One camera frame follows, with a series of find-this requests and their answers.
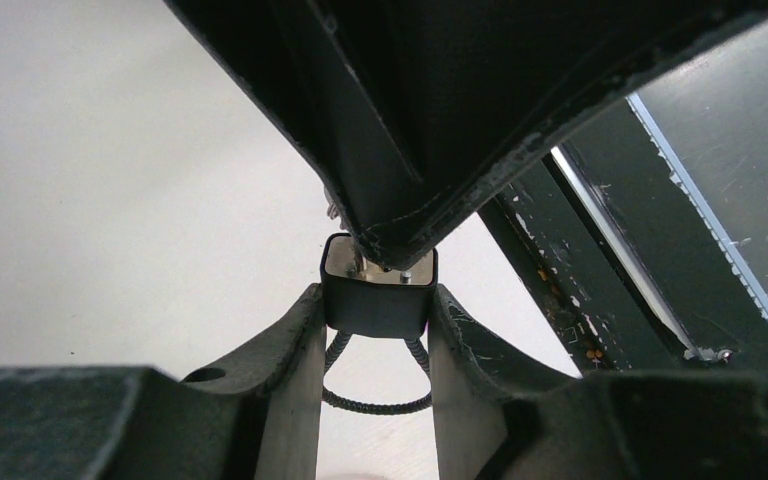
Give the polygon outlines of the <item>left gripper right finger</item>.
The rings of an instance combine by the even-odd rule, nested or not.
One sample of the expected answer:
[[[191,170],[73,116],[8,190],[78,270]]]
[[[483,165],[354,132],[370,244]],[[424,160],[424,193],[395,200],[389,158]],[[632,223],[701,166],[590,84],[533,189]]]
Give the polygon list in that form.
[[[485,328],[445,287],[428,334],[443,479],[768,479],[768,374],[571,377]]]

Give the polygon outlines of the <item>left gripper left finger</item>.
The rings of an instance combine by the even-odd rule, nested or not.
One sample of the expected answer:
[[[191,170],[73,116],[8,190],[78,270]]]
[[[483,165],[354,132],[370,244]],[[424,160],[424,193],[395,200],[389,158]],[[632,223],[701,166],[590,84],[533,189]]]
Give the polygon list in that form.
[[[182,380],[145,366],[0,367],[0,479],[312,479],[325,340],[313,284]]]

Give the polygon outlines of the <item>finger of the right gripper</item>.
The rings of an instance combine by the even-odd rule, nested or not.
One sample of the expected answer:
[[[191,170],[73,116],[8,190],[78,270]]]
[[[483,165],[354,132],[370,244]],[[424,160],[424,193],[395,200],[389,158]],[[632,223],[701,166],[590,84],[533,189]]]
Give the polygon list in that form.
[[[768,1],[172,1],[404,269],[632,91],[768,20]]]

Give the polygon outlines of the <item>black cable lock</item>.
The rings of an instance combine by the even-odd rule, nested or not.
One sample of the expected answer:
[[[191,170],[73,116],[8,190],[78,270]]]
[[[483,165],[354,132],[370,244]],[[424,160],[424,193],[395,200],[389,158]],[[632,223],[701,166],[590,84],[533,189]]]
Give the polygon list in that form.
[[[335,233],[324,244],[319,271],[325,322],[335,331],[325,350],[325,372],[351,339],[360,336],[403,341],[423,373],[431,376],[421,337],[438,285],[437,250],[406,270],[389,269],[367,259],[353,236]]]

